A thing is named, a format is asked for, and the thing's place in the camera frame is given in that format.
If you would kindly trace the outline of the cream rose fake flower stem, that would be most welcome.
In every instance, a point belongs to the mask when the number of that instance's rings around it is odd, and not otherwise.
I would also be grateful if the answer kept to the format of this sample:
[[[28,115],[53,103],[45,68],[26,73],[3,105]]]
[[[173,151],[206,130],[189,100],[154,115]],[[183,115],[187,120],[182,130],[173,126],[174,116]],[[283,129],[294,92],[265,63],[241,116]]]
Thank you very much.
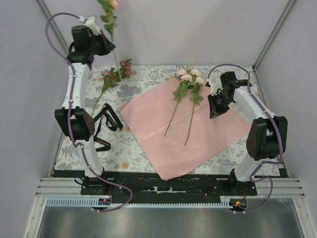
[[[191,68],[188,66],[186,68],[186,71],[192,78],[191,85],[188,86],[188,88],[191,90],[190,101],[192,102],[193,105],[191,110],[191,118],[190,118],[190,123],[188,128],[188,134],[187,134],[184,145],[187,145],[189,137],[190,137],[195,106],[199,106],[200,102],[204,99],[203,96],[200,95],[200,90],[205,85],[205,82],[206,82],[202,77],[202,73],[198,69]]]

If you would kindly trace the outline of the dark pink fake flower stem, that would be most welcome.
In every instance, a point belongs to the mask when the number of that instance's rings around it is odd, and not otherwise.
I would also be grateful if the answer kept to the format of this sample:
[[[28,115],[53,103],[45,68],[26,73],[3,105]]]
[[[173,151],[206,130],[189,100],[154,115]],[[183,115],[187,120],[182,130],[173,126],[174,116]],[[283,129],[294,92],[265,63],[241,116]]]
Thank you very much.
[[[115,87],[123,79],[130,78],[132,76],[132,59],[120,61],[119,67],[111,67],[109,70],[104,70],[101,73],[101,76],[103,79],[103,86],[101,88],[100,95],[97,97],[93,106],[92,115],[94,115],[96,106],[106,90]]]

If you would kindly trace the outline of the pink peony fake flower stem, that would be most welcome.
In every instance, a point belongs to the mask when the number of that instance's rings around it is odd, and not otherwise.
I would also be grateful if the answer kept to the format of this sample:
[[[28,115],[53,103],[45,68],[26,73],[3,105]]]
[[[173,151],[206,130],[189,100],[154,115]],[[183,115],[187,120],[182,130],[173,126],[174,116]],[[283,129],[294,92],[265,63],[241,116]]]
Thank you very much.
[[[167,132],[171,126],[171,123],[173,121],[173,118],[176,114],[177,108],[179,103],[182,101],[182,99],[187,95],[188,89],[193,89],[195,86],[195,79],[196,76],[192,74],[192,68],[187,67],[186,69],[180,69],[176,72],[176,79],[179,80],[180,84],[178,88],[172,93],[174,98],[173,100],[176,102],[176,105],[174,107],[174,111],[172,113],[172,116],[170,118],[170,121],[168,123],[168,126],[166,128],[166,131],[164,133],[164,136],[167,135]]]

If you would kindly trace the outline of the black ribbon with gold text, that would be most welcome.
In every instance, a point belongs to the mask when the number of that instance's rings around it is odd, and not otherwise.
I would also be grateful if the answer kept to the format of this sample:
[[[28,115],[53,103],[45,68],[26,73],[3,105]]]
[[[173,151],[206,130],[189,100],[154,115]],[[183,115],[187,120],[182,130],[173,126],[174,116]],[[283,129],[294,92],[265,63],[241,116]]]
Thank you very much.
[[[96,149],[97,152],[105,152],[111,149],[111,144],[109,142],[98,137],[98,134],[102,130],[103,118],[106,119],[105,125],[111,131],[116,132],[117,130],[121,130],[123,128],[123,124],[112,106],[110,106],[108,103],[103,104],[102,110],[94,117],[94,122],[99,122],[99,124],[93,139],[94,142],[101,145],[100,148]]]

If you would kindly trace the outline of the pale pink fake flower stem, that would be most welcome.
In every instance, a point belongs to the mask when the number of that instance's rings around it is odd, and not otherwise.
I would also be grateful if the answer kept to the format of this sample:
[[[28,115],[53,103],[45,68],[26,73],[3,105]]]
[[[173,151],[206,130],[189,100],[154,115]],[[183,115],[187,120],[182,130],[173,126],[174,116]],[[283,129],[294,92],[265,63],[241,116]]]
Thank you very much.
[[[118,8],[118,2],[116,0],[99,0],[98,3],[101,6],[101,9],[104,11],[104,14],[100,16],[100,19],[104,24],[104,29],[108,32],[110,41],[114,43],[114,31],[117,27],[117,16],[114,15],[114,11],[116,11]],[[117,68],[119,67],[119,61],[117,59],[115,49],[112,52]]]

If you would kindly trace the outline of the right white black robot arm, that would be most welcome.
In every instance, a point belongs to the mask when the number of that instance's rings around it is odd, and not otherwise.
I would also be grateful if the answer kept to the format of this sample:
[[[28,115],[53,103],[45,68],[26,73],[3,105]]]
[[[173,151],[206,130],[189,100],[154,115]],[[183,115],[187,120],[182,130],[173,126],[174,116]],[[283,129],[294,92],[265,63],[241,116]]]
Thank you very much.
[[[288,121],[271,112],[251,91],[249,79],[238,80],[235,72],[220,76],[221,86],[212,86],[208,96],[210,118],[225,114],[231,103],[237,103],[252,121],[246,141],[247,155],[230,172],[228,192],[240,194],[245,185],[255,182],[255,174],[265,164],[280,164],[286,149]]]

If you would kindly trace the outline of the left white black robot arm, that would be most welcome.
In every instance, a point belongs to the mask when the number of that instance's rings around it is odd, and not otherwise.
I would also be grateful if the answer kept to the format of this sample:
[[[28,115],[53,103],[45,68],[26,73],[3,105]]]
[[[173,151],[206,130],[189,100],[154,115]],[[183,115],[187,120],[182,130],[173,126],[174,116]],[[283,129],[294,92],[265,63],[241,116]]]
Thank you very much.
[[[82,152],[82,161],[86,165],[82,189],[92,188],[102,195],[108,191],[109,182],[101,178],[105,170],[95,148],[95,121],[84,109],[84,104],[94,57],[109,54],[115,46],[97,26],[77,25],[72,27],[71,33],[73,42],[65,57],[69,69],[66,96],[54,116],[64,135]]]

